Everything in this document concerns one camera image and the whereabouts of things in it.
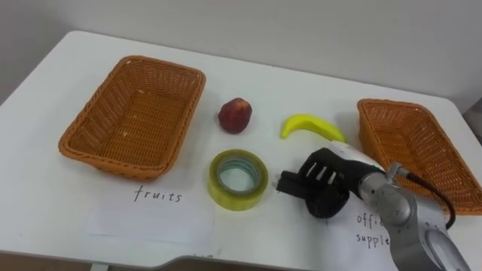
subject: white paper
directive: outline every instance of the white paper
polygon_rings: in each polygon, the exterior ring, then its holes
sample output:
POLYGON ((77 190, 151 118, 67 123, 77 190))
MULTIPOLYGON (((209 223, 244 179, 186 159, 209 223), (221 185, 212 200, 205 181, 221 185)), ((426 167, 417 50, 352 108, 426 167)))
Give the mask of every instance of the white paper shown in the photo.
POLYGON ((332 218, 313 218, 306 208, 301 216, 317 220, 322 244, 329 244, 320 246, 320 262, 326 270, 353 270, 354 266, 360 270, 398 270, 380 216, 356 196, 350 195, 343 209, 332 218))
POLYGON ((213 204, 199 176, 176 171, 153 184, 119 181, 87 219, 87 233, 144 241, 201 244, 209 240, 213 204))

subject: toy banana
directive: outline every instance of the toy banana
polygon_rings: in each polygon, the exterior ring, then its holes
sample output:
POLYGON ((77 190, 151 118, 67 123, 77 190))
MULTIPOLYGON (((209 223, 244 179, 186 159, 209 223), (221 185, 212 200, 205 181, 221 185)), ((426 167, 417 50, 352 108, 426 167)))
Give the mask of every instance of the toy banana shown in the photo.
POLYGON ((292 131, 297 129, 307 129, 329 140, 345 142, 345 136, 335 125, 310 114, 295 114, 286 119, 281 131, 281 138, 287 138, 292 131))

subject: white wall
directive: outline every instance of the white wall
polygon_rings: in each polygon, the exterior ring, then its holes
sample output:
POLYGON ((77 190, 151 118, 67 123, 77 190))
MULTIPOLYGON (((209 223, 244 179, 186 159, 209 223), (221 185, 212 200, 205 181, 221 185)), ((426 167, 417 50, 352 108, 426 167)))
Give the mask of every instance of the white wall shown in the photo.
POLYGON ((482 97, 481 0, 0 0, 0 101, 71 29, 482 97))

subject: floor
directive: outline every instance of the floor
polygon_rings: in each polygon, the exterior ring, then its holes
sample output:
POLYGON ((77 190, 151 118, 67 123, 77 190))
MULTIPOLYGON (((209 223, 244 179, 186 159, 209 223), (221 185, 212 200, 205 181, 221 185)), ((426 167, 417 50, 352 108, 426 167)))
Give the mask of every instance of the floor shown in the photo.
MULTIPOLYGON (((90 271, 88 263, 49 260, 36 257, 0 254, 0 270, 8 271, 90 271)), ((236 266, 228 263, 182 260, 166 266, 162 271, 272 271, 260 267, 236 266)), ((140 271, 140 269, 110 267, 109 271, 140 271)))

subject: wicker basket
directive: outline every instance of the wicker basket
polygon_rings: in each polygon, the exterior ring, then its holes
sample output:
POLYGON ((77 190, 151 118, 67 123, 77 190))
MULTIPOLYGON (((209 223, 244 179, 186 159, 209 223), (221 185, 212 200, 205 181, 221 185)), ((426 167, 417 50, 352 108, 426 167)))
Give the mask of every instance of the wicker basket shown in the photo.
POLYGON ((174 164, 206 78, 143 56, 123 58, 59 142, 97 169, 150 181, 174 164))
MULTIPOLYGON (((399 162, 447 195, 459 215, 482 215, 482 189, 432 113, 421 105, 379 99, 358 102, 363 151, 384 168, 399 162)), ((439 198, 404 178, 414 192, 439 198)))

